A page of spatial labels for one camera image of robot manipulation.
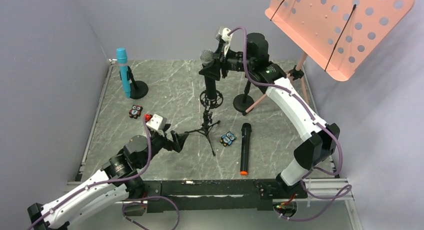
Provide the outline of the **blue toy microphone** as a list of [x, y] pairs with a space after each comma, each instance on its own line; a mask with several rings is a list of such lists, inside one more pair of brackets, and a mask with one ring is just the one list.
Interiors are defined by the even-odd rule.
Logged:
[[116, 60], [119, 66], [119, 74], [122, 88], [127, 98], [131, 97], [130, 77], [128, 74], [128, 56], [125, 48], [116, 49]]

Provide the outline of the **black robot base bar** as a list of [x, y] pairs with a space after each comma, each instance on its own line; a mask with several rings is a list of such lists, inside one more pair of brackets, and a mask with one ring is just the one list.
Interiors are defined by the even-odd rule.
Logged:
[[224, 180], [145, 180], [141, 188], [129, 193], [129, 199], [147, 202], [148, 213], [180, 211], [256, 209], [271, 211], [275, 204], [307, 197], [300, 184], [282, 187], [273, 178]]

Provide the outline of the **black round-base phone stand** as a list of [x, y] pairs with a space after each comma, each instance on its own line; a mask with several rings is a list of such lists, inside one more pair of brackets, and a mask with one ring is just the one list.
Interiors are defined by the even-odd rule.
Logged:
[[233, 99], [233, 107], [240, 113], [245, 113], [246, 110], [254, 104], [254, 99], [249, 95], [251, 89], [251, 82], [247, 81], [244, 92], [242, 94], [237, 95]]

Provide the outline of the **black tripod shock mount stand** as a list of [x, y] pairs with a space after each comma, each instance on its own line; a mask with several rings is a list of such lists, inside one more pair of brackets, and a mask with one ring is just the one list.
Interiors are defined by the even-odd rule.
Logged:
[[209, 145], [211, 147], [212, 155], [215, 157], [216, 152], [214, 151], [211, 139], [209, 137], [210, 131], [215, 125], [218, 125], [221, 121], [218, 120], [216, 122], [213, 122], [213, 109], [219, 108], [223, 103], [224, 97], [222, 93], [218, 90], [215, 90], [215, 98], [209, 98], [207, 94], [207, 90], [204, 90], [199, 95], [199, 102], [204, 107], [204, 111], [202, 113], [202, 119], [203, 122], [201, 124], [201, 127], [198, 129], [185, 131], [185, 133], [191, 134], [191, 133], [199, 133], [207, 138], [207, 141], [209, 142]]

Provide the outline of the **black microphone silver head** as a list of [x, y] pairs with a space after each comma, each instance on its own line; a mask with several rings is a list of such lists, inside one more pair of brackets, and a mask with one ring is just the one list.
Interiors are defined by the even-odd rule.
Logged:
[[199, 59], [202, 64], [199, 74], [204, 76], [206, 98], [215, 101], [217, 99], [215, 53], [210, 49], [205, 49], [201, 52]]

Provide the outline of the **black microphone orange end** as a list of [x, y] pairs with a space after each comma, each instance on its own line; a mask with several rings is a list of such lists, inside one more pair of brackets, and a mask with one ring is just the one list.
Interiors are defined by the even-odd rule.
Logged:
[[240, 175], [247, 176], [249, 168], [249, 151], [252, 126], [245, 122], [241, 128]]

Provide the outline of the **black round-base mic stand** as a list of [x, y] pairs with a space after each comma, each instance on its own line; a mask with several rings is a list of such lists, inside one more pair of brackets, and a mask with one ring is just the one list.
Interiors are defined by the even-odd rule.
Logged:
[[134, 100], [145, 97], [149, 92], [148, 85], [141, 80], [135, 80], [132, 69], [127, 67], [127, 79], [130, 87], [130, 98]]

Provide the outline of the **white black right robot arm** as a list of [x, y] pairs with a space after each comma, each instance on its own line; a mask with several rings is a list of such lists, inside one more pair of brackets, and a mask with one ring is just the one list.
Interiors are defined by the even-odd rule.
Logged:
[[293, 160], [276, 177], [277, 186], [286, 191], [302, 182], [317, 164], [340, 151], [340, 128], [318, 116], [293, 87], [289, 76], [276, 63], [270, 61], [269, 43], [261, 33], [245, 35], [242, 51], [230, 49], [232, 36], [229, 33], [217, 35], [216, 50], [203, 50], [200, 54], [205, 91], [200, 101], [207, 109], [219, 106], [222, 96], [216, 89], [216, 82], [227, 77], [228, 72], [243, 72], [249, 84], [254, 84], [270, 98], [289, 118], [297, 130], [302, 143], [293, 152]]

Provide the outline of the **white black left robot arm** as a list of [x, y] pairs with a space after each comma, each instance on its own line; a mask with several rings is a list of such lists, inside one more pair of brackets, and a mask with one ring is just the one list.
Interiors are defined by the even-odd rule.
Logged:
[[189, 133], [178, 134], [172, 130], [171, 139], [168, 139], [165, 132], [148, 127], [145, 130], [147, 136], [133, 136], [116, 155], [73, 190], [49, 203], [34, 203], [28, 207], [29, 229], [65, 230], [72, 219], [90, 215], [89, 210], [147, 196], [141, 175], [160, 150], [181, 152]]

